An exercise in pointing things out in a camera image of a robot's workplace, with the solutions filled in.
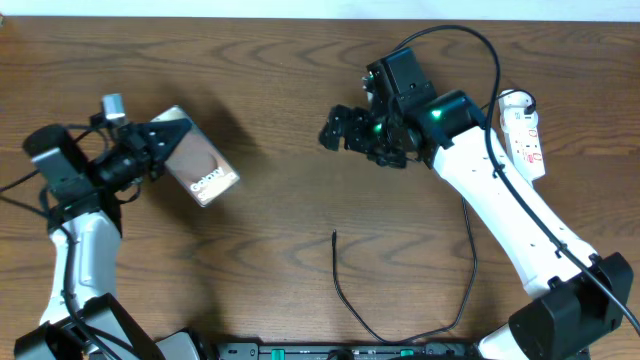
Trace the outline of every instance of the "green connector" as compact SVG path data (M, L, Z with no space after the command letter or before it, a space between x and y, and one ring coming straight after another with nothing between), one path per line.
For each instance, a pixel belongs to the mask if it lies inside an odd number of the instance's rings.
M284 350L271 350L271 360L284 360Z

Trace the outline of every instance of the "tabletop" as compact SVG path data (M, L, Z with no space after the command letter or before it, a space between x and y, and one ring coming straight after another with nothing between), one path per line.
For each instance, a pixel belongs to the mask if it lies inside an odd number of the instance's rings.
M619 251L640 272L640 24L460 23L496 47L501 89L537 98L547 174L536 190L601 255ZM241 181L200 208L165 176L123 208L117 295L151 337L191 326L212 341L373 342L333 288L334 228L343 289L376 331L397 339L441 327L472 268L459 195L423 164L380 168L317 140L331 107L366 106L367 64L437 24L5 19L0 184L33 170L21 150L30 133L86 124L105 94L121 93L135 122L180 105ZM439 93L489 99L493 63L476 39L443 32L413 47ZM96 155L100 141L82 147ZM35 205L42 185L3 195ZM477 282L460 325L440 338L480 339L530 301L500 245L475 214L471 222ZM0 202L0 224L0 357L9 358L46 307L55 251L28 212ZM592 347L594 359L639 350L626 321Z

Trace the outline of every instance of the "white power strip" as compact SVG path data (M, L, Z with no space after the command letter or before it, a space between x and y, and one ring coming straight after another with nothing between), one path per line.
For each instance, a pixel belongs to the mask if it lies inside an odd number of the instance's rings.
M538 136L538 112L526 115L524 110L533 99L516 91L501 98L500 126L507 143L507 155L520 174L533 186L533 180L545 174L542 148Z

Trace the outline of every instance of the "wooden table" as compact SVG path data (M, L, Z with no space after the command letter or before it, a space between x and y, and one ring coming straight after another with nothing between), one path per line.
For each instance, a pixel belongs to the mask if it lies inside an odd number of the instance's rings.
M326 151L317 134L338 103L366 105L360 77L425 21L9 18L0 29L0 183L32 170L27 135L84 124L120 92L130 119L184 107L240 184L206 209L170 177L124 209L118 297L154 338L193 326L264 342L373 341L331 279L339 231L345 293L394 339L449 323L471 269L459 196L424 165L384 169ZM547 175L536 189L603 255L640 272L640 25L463 22L495 45L502 88L539 103ZM470 36L414 44L440 93L489 97L494 69ZM83 142L90 154L98 138ZM36 204L38 178L6 195ZM0 357L47 304L54 248L44 221L0 203ZM460 326L480 338L529 302L499 244L473 215L477 284ZM630 307L640 314L638 285ZM592 348L635 359L625 321Z

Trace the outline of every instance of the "white background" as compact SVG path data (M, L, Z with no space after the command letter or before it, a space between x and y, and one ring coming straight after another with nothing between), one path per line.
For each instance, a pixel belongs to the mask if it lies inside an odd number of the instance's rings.
M640 0L0 0L4 15L640 21Z

